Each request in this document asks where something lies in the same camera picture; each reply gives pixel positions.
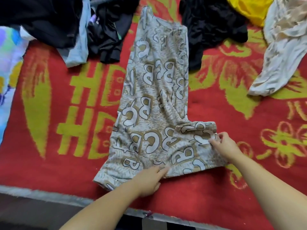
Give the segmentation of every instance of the tie-dye fabric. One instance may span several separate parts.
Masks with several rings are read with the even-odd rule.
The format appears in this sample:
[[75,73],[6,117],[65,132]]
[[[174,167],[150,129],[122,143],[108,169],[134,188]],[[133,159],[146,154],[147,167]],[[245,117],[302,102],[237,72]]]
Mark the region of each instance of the tie-dye fabric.
[[29,41],[20,37],[19,31],[0,27],[0,144],[28,44]]
[[215,122],[191,122],[188,108],[187,28],[142,9],[130,54],[110,154],[94,181],[108,189],[153,165],[170,166],[166,177],[225,165],[208,139]]

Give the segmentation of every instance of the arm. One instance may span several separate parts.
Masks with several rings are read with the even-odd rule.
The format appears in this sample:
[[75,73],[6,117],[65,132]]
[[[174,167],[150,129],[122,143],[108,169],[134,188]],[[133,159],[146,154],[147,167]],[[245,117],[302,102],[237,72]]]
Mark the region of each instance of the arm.
[[138,197],[153,194],[160,186],[160,179],[168,169],[154,166],[142,170],[132,180],[97,199],[74,217],[60,230],[113,230],[129,205]]
[[306,229],[307,196],[242,154],[226,132],[219,137],[221,141],[210,143],[241,172],[274,229]]

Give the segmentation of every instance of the red rug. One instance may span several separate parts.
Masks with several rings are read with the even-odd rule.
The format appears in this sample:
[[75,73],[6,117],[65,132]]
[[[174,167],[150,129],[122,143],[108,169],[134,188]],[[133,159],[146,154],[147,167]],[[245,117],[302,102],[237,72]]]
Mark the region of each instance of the red rug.
[[[179,0],[141,4],[180,21]],[[107,159],[138,18],[118,64],[90,59],[67,69],[54,48],[31,43],[0,147],[1,185],[94,199],[104,193],[92,180]],[[246,44],[206,50],[202,69],[189,75],[188,117],[215,121],[247,156],[307,194],[307,58],[279,92],[249,97],[265,49],[261,30],[250,27]],[[166,179],[132,207],[233,230],[273,229],[233,165]]]

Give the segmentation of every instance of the black clothing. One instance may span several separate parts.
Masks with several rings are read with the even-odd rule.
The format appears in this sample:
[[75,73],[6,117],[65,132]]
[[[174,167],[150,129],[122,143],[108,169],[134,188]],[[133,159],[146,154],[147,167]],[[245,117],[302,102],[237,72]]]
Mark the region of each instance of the black clothing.
[[87,44],[91,54],[100,55],[105,64],[118,62],[122,42],[132,23],[140,0],[109,0],[99,4],[97,21],[87,26]]
[[179,13],[188,28],[189,70],[201,68],[203,51],[231,38],[248,40],[246,18],[236,12],[227,0],[181,0]]
[[74,47],[82,0],[0,0],[0,26],[22,25],[39,41]]

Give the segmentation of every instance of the beige clothing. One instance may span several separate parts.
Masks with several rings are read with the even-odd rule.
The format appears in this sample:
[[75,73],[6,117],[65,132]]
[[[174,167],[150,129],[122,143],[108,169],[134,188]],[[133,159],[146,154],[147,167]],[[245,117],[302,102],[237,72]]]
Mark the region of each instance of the beige clothing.
[[274,0],[263,32],[269,47],[250,95],[267,96],[285,86],[307,53],[307,0]]
[[153,165],[167,177],[225,165],[208,142],[214,122],[191,122],[187,28],[142,9],[122,91],[110,154],[94,181],[108,189]]

